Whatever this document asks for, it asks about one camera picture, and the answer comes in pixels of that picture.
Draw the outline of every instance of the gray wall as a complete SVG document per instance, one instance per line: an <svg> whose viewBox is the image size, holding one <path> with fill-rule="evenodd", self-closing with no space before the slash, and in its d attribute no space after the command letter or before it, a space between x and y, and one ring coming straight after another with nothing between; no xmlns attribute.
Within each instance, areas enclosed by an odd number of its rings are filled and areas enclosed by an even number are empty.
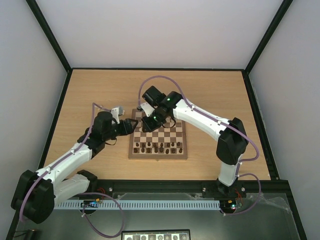
<svg viewBox="0 0 320 240"><path fill-rule="evenodd" d="M245 68L282 0L37 0L72 67Z"/></svg>
<svg viewBox="0 0 320 240"><path fill-rule="evenodd" d="M0 239L17 182L36 170L66 72L25 0L0 1Z"/></svg>
<svg viewBox="0 0 320 240"><path fill-rule="evenodd" d="M294 0L250 74L282 179L319 239L320 1Z"/></svg>

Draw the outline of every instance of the wooden table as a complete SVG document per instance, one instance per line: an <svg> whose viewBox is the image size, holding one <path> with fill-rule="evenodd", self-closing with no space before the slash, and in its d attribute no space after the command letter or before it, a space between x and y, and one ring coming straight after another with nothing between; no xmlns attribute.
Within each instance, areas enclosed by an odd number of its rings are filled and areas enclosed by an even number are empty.
<svg viewBox="0 0 320 240"><path fill-rule="evenodd" d="M131 118L132 109L137 107L142 81L154 75L176 80L187 98L199 107L220 117L241 119L247 135L258 145L260 157L254 162L243 163L239 173L254 173L261 180L270 179L240 71L75 69L44 165L59 158L84 134L90 125L92 102L108 109L121 105L126 110L122 118ZM158 78L149 81L142 93L151 85L166 94L177 91L173 83ZM85 169L99 179L114 180L216 180L221 166L216 156L217 143L188 123L186 134L187 160L128 159L129 136L121 136L115 146L106 145L102 152L77 171ZM244 156L251 158L255 154L249 145Z"/></svg>

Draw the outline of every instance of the gray floor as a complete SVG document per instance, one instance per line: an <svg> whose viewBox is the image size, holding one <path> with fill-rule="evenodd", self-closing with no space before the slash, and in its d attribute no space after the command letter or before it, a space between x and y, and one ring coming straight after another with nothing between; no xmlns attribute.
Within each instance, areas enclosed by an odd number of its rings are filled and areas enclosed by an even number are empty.
<svg viewBox="0 0 320 240"><path fill-rule="evenodd" d="M190 229L192 240L296 240L293 216L277 201L260 202L250 212L223 217L218 211L204 210L128 210L126 231ZM116 210L98 210L90 217L101 232L113 235L121 226ZM101 240L78 210L54 210L37 225L20 223L18 230L38 229L41 240Z"/></svg>

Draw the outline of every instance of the black corner post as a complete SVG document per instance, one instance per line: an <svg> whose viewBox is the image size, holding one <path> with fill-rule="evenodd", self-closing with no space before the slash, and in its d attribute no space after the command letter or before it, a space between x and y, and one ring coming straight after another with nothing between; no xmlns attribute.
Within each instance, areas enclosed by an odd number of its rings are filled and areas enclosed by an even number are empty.
<svg viewBox="0 0 320 240"><path fill-rule="evenodd" d="M249 74L251 70L254 68L256 62L258 61L260 55L264 51L265 47L267 46L269 40L271 39L272 35L276 31L279 23L281 22L282 18L286 14L288 8L290 7L293 0L283 0L281 3L278 11L274 15L269 27L267 28L265 34L263 35L258 47L254 51L254 54L252 55L248 65L245 68L245 72Z"/></svg>
<svg viewBox="0 0 320 240"><path fill-rule="evenodd" d="M28 3L31 11L33 12L36 20L40 24L44 34L48 38L48 40L49 40L51 46L53 47L56 55L60 59L65 71L67 73L70 72L71 71L71 66L68 63L68 60L66 59L64 53L62 52L62 49L59 46L59 44L58 44L53 32L51 31L51 28L49 27L49 25L48 25L44 15L43 15L43 13L41 12L41 9L39 8L36 0L26 0L26 2Z"/></svg>

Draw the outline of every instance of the chessboard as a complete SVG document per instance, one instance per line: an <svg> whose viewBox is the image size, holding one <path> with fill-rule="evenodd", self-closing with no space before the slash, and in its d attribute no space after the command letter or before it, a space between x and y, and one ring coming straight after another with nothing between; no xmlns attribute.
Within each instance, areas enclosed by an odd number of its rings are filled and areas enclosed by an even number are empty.
<svg viewBox="0 0 320 240"><path fill-rule="evenodd" d="M168 117L162 127L153 132L142 132L142 117L146 114L132 110L132 119L138 120L130 135L129 159L187 159L186 123Z"/></svg>

